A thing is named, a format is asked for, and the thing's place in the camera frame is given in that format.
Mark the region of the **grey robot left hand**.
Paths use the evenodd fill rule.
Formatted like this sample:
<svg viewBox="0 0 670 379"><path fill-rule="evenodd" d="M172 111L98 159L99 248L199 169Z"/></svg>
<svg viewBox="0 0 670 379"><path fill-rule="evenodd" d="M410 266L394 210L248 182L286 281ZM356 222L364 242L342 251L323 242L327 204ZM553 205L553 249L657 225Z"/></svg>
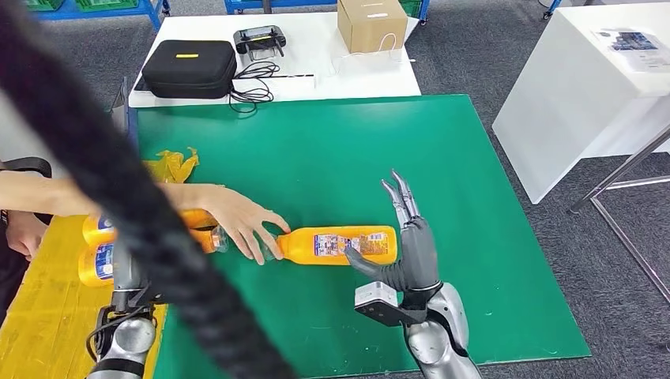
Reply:
<svg viewBox="0 0 670 379"><path fill-rule="evenodd" d="M117 237L112 248L114 292L135 291L141 288L141 270L124 238Z"/></svg>

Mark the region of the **person's hand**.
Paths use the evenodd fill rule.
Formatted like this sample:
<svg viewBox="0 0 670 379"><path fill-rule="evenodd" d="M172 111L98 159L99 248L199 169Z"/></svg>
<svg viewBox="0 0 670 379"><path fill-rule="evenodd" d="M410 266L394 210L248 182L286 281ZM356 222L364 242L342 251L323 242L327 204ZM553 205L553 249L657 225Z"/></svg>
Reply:
<svg viewBox="0 0 670 379"><path fill-rule="evenodd" d="M47 225L32 212L8 211L6 238L9 248L32 261L38 253Z"/></svg>
<svg viewBox="0 0 670 379"><path fill-rule="evenodd" d="M213 216L248 259L263 265L265 256L262 247L277 260L284 258L276 238L264 227L265 223L271 223L285 233L290 232L291 229L282 216L233 189L214 184L205 184L202 187L202 199L198 207Z"/></svg>

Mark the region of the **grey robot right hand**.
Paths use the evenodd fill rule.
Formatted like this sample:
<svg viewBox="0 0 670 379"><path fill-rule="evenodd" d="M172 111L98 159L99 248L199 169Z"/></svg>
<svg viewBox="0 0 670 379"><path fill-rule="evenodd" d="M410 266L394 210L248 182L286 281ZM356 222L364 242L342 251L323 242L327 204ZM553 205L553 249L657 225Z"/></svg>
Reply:
<svg viewBox="0 0 670 379"><path fill-rule="evenodd" d="M381 281L396 291L422 291L438 283L438 254L432 230L420 214L408 183L395 171L391 176L397 183L381 184L389 194L397 215L401 236L401 256L389 265L369 261L356 249L348 247L344 254L349 264L369 278Z"/></svg>

